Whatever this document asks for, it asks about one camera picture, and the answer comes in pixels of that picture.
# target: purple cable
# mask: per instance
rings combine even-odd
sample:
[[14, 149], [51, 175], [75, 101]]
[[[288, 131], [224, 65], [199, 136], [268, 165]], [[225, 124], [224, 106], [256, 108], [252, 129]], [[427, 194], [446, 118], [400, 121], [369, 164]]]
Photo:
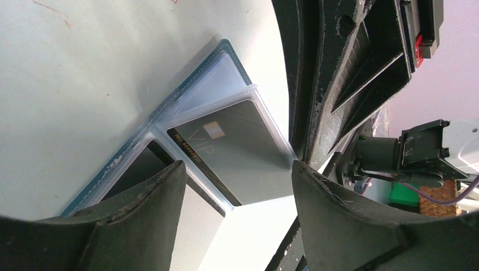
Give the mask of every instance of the purple cable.
[[479, 176], [477, 176], [474, 181], [472, 181], [470, 184], [469, 184], [469, 187], [466, 188], [464, 190], [464, 192], [462, 192], [459, 196], [457, 196], [455, 199], [453, 200], [448, 200], [446, 202], [442, 202], [442, 201], [439, 201], [439, 200], [436, 200], [434, 198], [431, 198], [430, 196], [424, 194], [424, 192], [422, 192], [421, 190], [411, 186], [410, 184], [408, 183], [403, 183], [403, 182], [400, 182], [400, 184], [402, 184], [403, 186], [411, 189], [412, 191], [418, 193], [421, 197], [427, 199], [428, 201], [430, 202], [433, 202], [437, 205], [443, 205], [443, 206], [447, 206], [447, 205], [453, 205], [453, 204], [456, 204], [458, 203], [460, 200], [464, 199], [466, 196], [468, 196], [472, 190], [474, 190], [474, 188], [476, 188], [477, 185], [479, 185]]

